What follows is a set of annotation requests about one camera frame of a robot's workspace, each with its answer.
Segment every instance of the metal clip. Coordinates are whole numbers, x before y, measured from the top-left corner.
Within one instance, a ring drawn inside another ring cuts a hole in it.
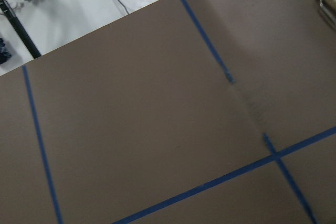
[[[323,17],[326,19],[326,21],[333,26],[333,28],[336,28],[336,17],[334,14],[324,5],[323,0],[319,0],[320,8],[323,12]]]

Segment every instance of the white table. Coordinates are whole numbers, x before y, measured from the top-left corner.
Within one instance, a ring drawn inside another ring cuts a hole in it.
[[[46,54],[125,15],[116,0],[33,0],[15,10],[41,54]],[[0,16],[0,38],[12,58],[0,65],[0,75],[32,60],[15,31]]]

